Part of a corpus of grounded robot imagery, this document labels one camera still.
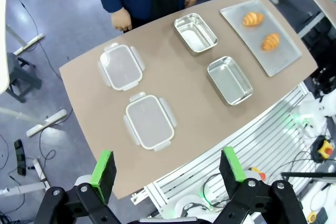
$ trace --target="metal rail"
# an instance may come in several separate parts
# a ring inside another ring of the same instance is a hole
[[[267,182],[279,179],[280,172],[291,168],[291,164],[288,164],[279,169],[282,164],[294,158],[309,158],[304,151],[309,151],[315,137],[306,137],[290,114],[303,99],[312,99],[307,98],[307,94],[309,94],[308,89],[301,83],[240,130],[193,161],[145,186],[142,191],[132,195],[131,200],[136,205],[144,198],[150,197],[164,218],[172,218],[172,213],[167,210],[171,209],[184,195],[200,195],[204,181],[212,174],[219,173],[220,152],[224,146],[232,146],[235,149],[244,169],[257,167],[266,174]],[[315,168],[313,161],[304,160],[295,162],[291,170],[311,172]],[[291,178],[290,183],[293,184],[295,192],[299,192],[308,180]],[[206,197],[214,201],[227,198],[220,176],[207,183]]]

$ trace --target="white desk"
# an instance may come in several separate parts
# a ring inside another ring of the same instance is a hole
[[[0,0],[0,20],[6,20],[6,0]],[[7,89],[8,85],[6,28],[5,22],[0,22],[0,94]]]
[[[332,0],[314,0],[314,2],[322,12],[298,33],[300,38],[305,36],[324,17],[327,17],[330,23],[336,28],[336,3]]]

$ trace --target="cable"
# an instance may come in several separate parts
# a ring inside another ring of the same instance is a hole
[[[59,125],[61,123],[64,123],[66,122],[70,116],[72,115],[73,113],[73,109],[71,109],[70,113],[68,114],[68,116],[63,119],[62,121],[60,122],[57,122],[57,123],[54,123],[52,125],[50,125],[49,127],[53,127],[53,126],[56,126],[56,125]],[[42,137],[42,133],[45,129],[49,128],[49,127],[46,127],[44,128],[41,132],[40,132],[40,135],[39,135],[39,140],[38,140],[38,148],[39,148],[39,151],[41,153],[41,156],[42,158],[44,159],[44,163],[43,163],[43,166],[41,167],[41,174],[39,175],[39,179],[41,179],[41,176],[42,176],[42,173],[44,172],[44,169],[46,167],[46,164],[47,164],[47,160],[51,160],[53,159],[55,156],[56,156],[56,150],[55,149],[51,149],[46,155],[43,153],[42,151],[42,147],[41,147],[41,137]]]
[[[329,190],[330,190],[330,188],[331,188],[331,186],[329,186],[328,190],[326,190],[327,192],[326,192],[326,194],[325,194],[325,198],[324,198],[324,202],[323,202],[322,206],[321,206],[320,208],[318,208],[318,209],[315,209],[315,210],[312,209],[311,204],[312,204],[313,200],[315,199],[315,196],[316,196],[317,194],[319,194],[320,192],[322,192],[322,191],[321,191],[321,190],[318,190],[318,191],[314,194],[314,196],[311,198],[311,201],[310,201],[310,204],[309,204],[309,207],[310,207],[310,211],[311,211],[311,212],[317,212],[317,211],[320,211],[320,210],[322,209],[322,207],[324,206],[324,204],[327,202],[328,194],[329,194]]]
[[[205,201],[208,202],[208,204],[209,204],[210,206],[214,207],[214,208],[224,208],[224,206],[218,206],[218,205],[219,205],[220,203],[222,203],[222,202],[230,201],[229,199],[224,199],[224,200],[220,200],[220,201],[218,201],[218,202],[212,204],[212,203],[206,198],[206,196],[205,196],[205,186],[206,186],[206,184],[207,184],[209,181],[211,181],[213,178],[215,178],[217,175],[219,175],[219,174],[220,174],[220,173],[216,173],[216,174],[211,175],[211,176],[204,182],[204,184],[203,184],[203,186],[202,186],[202,193],[203,193],[203,197],[204,197]]]
[[[294,157],[293,161],[296,161],[296,158],[297,158],[301,153],[308,153],[308,156],[310,156],[310,153],[309,153],[309,152],[307,152],[307,151],[301,151],[301,152],[299,152],[298,154],[296,154],[296,156]],[[293,166],[294,166],[294,162],[291,164],[290,169],[289,169],[289,172],[292,171]]]
[[[35,20],[33,19],[32,15],[30,14],[30,12],[29,12],[28,9],[26,8],[26,6],[23,4],[23,2],[22,2],[21,0],[19,0],[19,2],[21,3],[22,7],[23,7],[23,8],[26,10],[26,12],[28,13],[28,15],[30,16],[31,20],[33,21],[34,26],[35,26],[35,29],[36,29],[36,34],[37,34],[36,36],[38,37],[38,28],[37,28],[37,25],[36,25]],[[30,49],[30,50],[27,50],[27,51],[28,51],[28,52],[33,51],[33,50],[36,48],[37,44],[39,44],[39,45],[41,46],[41,49],[42,49],[42,51],[43,51],[43,53],[44,53],[44,55],[45,55],[45,57],[46,57],[46,59],[47,59],[47,61],[48,61],[48,64],[49,64],[50,68],[51,68],[52,71],[54,72],[54,74],[57,76],[58,79],[60,79],[61,81],[63,81],[62,77],[61,77],[61,76],[57,73],[57,71],[53,68],[53,66],[52,66],[52,64],[51,64],[51,62],[50,62],[50,60],[49,60],[49,57],[48,57],[48,55],[47,55],[47,53],[46,53],[46,51],[45,51],[45,49],[44,49],[44,47],[42,46],[42,44],[41,44],[40,41],[37,41],[37,42],[34,44],[34,47],[33,47],[32,49]]]
[[[12,175],[10,175],[10,173],[11,172],[13,172],[14,170],[12,170],[12,171],[10,171],[9,173],[8,173],[8,175],[9,175],[9,177],[12,179],[12,180],[14,180],[19,186],[21,186],[21,184],[12,176]],[[18,210],[21,206],[23,206],[23,204],[25,203],[25,200],[26,200],[26,196],[25,196],[25,194],[23,194],[23,201],[22,201],[22,203],[21,203],[21,205],[19,205],[17,208],[15,208],[15,209],[13,209],[13,210],[11,210],[11,211],[8,211],[8,212],[5,212],[5,215],[7,215],[7,214],[9,214],[9,213],[11,213],[11,212],[15,212],[16,210]]]
[[[325,160],[336,161],[336,159],[333,159],[333,158],[326,158]],[[291,163],[298,162],[298,161],[314,161],[314,160],[311,159],[311,158],[303,158],[303,159],[292,160],[292,161],[289,161],[289,162],[287,162],[287,163],[284,163],[284,164],[280,165],[278,168],[276,168],[276,169],[274,170],[274,172],[271,173],[271,175],[268,177],[268,182],[270,181],[271,176],[272,176],[278,169],[282,168],[283,166],[286,166],[286,165],[289,165],[289,164],[291,164]]]
[[[0,223],[3,224],[29,224],[33,220],[11,220],[9,216],[5,215],[0,211]]]
[[[30,16],[30,18],[32,19],[32,21],[33,21],[33,23],[34,23],[34,25],[35,25],[35,29],[36,29],[36,36],[38,36],[38,29],[37,29],[37,25],[36,25],[36,23],[35,23],[35,20],[33,19],[33,17],[31,16],[31,14],[30,14],[30,12],[27,10],[27,8],[26,8],[26,6],[22,3],[22,1],[21,0],[19,0],[19,2],[21,3],[21,5],[22,5],[22,7],[26,10],[26,12],[28,13],[28,15]],[[36,43],[34,44],[34,47],[32,48],[32,49],[30,49],[30,50],[26,50],[27,52],[31,52],[31,51],[33,51],[35,48],[36,48]]]
[[[8,162],[8,158],[9,158],[9,147],[8,147],[8,143],[7,141],[4,139],[4,137],[0,134],[0,137],[2,138],[2,140],[5,142],[5,144],[7,145],[7,158],[6,158],[6,161],[4,163],[4,165],[2,167],[0,167],[0,170],[2,170],[6,165],[7,165],[7,162]]]

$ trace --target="croissant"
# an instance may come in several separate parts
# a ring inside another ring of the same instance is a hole
[[[249,12],[243,20],[244,26],[257,26],[264,20],[264,15],[261,13]]]
[[[264,40],[261,48],[265,51],[271,51],[277,48],[280,44],[280,36],[277,33],[269,34]]]

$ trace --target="table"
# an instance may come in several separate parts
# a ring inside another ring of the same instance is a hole
[[[298,33],[300,38],[305,36],[324,17],[327,17],[330,23],[336,28],[336,3],[333,0],[314,0],[314,2],[322,12]]]
[[[0,0],[0,20],[6,20],[6,0]],[[8,85],[6,28],[5,22],[0,22],[0,94],[6,91]]]
[[[117,177],[113,191],[126,196],[194,160],[262,114],[312,73],[317,65],[285,18],[269,0],[261,0],[282,24],[302,57],[273,77],[220,15],[221,8],[249,0],[213,0],[158,19],[108,41],[60,68],[66,91],[95,156],[113,150]],[[198,13],[218,38],[208,52],[191,56],[174,31],[175,19]],[[134,46],[146,69],[138,86],[125,92],[107,87],[96,67],[104,47],[113,42]],[[224,105],[207,78],[207,66],[231,56],[254,88],[237,106]],[[148,151],[132,142],[123,122],[129,98],[141,91],[166,99],[177,118],[172,144]]]

